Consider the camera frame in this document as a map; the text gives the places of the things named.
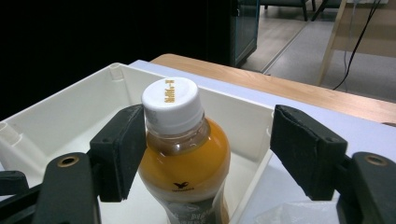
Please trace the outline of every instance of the white plastic tray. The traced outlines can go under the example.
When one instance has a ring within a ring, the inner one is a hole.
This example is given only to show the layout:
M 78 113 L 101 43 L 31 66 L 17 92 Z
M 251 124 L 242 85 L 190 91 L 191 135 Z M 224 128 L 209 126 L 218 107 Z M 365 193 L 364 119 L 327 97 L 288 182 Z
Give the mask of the white plastic tray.
M 46 165 L 69 152 L 86 152 L 90 140 L 121 109 L 140 104 L 143 90 L 162 78 L 114 63 L 0 122 L 0 162 L 24 172 L 30 187 L 41 183 Z M 208 117 L 229 137 L 232 162 L 225 186 L 230 223 L 238 223 L 268 163 L 273 108 L 200 86 Z M 136 175 L 129 198 L 100 203 L 103 223 L 166 223 L 162 207 Z

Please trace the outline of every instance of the floor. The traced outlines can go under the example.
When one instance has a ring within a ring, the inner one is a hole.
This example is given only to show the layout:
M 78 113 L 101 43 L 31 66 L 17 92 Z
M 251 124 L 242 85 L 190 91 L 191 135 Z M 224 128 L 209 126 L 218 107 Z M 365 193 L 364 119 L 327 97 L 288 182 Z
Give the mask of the floor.
M 311 1 L 306 6 L 310 19 L 314 14 Z M 318 71 L 336 15 L 337 9 L 325 9 L 315 21 L 304 21 L 300 8 L 268 7 L 265 10 L 261 7 L 258 48 L 241 68 L 318 85 Z M 333 89 L 343 79 L 344 54 L 343 51 L 334 53 L 321 87 Z M 357 53 L 346 83 L 337 90 L 396 103 L 394 71 L 394 58 Z

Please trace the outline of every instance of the white bottle cap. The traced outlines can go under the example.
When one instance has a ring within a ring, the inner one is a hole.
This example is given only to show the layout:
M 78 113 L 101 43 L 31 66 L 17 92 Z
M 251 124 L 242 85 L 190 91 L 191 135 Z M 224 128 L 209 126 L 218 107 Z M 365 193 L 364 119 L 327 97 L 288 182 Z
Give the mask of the white bottle cap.
M 204 115 L 197 85 L 184 77 L 168 77 L 149 85 L 142 95 L 146 125 L 160 134 L 192 129 Z

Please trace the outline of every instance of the plastic bottle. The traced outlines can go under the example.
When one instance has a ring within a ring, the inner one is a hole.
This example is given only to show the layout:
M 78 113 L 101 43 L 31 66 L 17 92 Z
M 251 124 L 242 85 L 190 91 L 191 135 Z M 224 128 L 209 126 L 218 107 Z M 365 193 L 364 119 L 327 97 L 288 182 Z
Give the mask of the plastic bottle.
M 205 117 L 194 82 L 161 79 L 143 95 L 148 148 L 139 174 L 172 224 L 228 223 L 223 197 L 230 166 L 224 131 Z

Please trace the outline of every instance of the orange liquid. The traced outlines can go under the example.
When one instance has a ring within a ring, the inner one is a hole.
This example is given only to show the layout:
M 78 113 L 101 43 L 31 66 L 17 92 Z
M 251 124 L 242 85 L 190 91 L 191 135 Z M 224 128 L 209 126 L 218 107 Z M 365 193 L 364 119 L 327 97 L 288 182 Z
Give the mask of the orange liquid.
M 160 148 L 151 148 L 148 138 L 139 174 L 160 202 L 201 202 L 213 199 L 222 190 L 229 172 L 230 147 L 220 126 L 207 121 L 209 136 L 202 145 L 186 153 L 166 156 Z

